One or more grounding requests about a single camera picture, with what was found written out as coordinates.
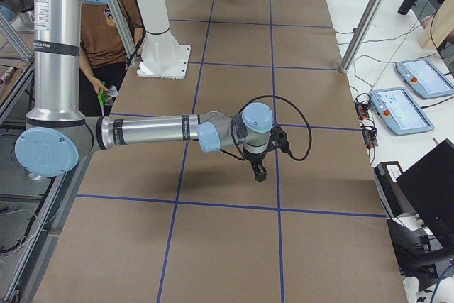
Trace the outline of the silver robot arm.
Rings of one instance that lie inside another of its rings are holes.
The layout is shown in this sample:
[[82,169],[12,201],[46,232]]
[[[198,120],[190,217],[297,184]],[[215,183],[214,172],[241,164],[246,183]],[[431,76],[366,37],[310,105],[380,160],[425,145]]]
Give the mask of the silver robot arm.
[[94,151],[115,145],[196,140],[204,152],[241,146],[255,179],[266,178],[262,160],[272,147],[272,111],[260,102],[252,101],[231,116],[211,111],[139,119],[86,117],[79,110],[84,1],[34,0],[35,104],[15,144],[25,169],[56,177]]

